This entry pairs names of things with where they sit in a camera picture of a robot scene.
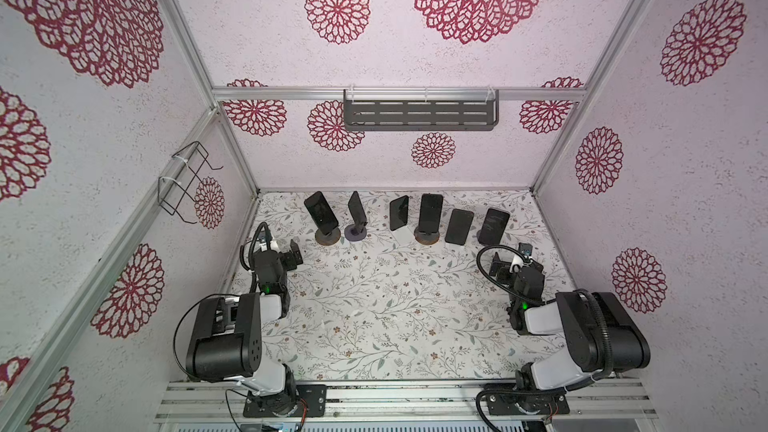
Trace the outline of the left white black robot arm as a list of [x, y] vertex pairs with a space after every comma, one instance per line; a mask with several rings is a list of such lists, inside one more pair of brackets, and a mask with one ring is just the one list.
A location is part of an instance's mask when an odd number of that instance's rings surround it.
[[246, 399], [258, 412], [288, 416], [299, 407], [299, 392], [290, 367], [263, 351], [262, 328], [289, 314], [288, 273], [303, 264], [300, 247], [286, 252], [260, 245], [246, 253], [242, 266], [251, 273], [245, 294], [211, 294], [196, 312], [185, 359], [188, 378], [209, 383], [234, 382], [248, 390]]

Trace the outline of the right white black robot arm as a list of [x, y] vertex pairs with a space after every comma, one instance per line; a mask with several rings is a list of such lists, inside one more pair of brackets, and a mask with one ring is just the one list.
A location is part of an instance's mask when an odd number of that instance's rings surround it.
[[500, 415], [503, 406], [526, 415], [567, 413], [567, 393], [649, 365], [649, 343], [615, 294], [576, 289], [545, 300], [543, 266], [528, 251], [505, 245], [483, 247], [476, 266], [508, 294], [515, 332], [565, 339], [562, 349], [519, 369], [512, 385], [485, 387], [477, 399], [485, 399], [491, 413]]

